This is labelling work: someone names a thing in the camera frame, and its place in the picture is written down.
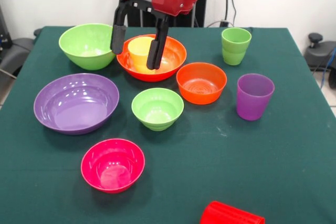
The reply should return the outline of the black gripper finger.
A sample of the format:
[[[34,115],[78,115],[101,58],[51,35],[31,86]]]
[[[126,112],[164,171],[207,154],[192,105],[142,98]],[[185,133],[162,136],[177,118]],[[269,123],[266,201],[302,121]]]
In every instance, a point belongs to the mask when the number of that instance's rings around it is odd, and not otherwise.
[[[156,19],[156,35],[151,41],[150,51],[146,66],[150,70],[159,69],[161,65],[163,50],[169,30],[169,17]]]
[[[119,5],[114,12],[113,30],[111,35],[110,49],[116,55],[121,54],[125,40],[127,26],[125,17],[130,5],[128,1],[119,1]]]

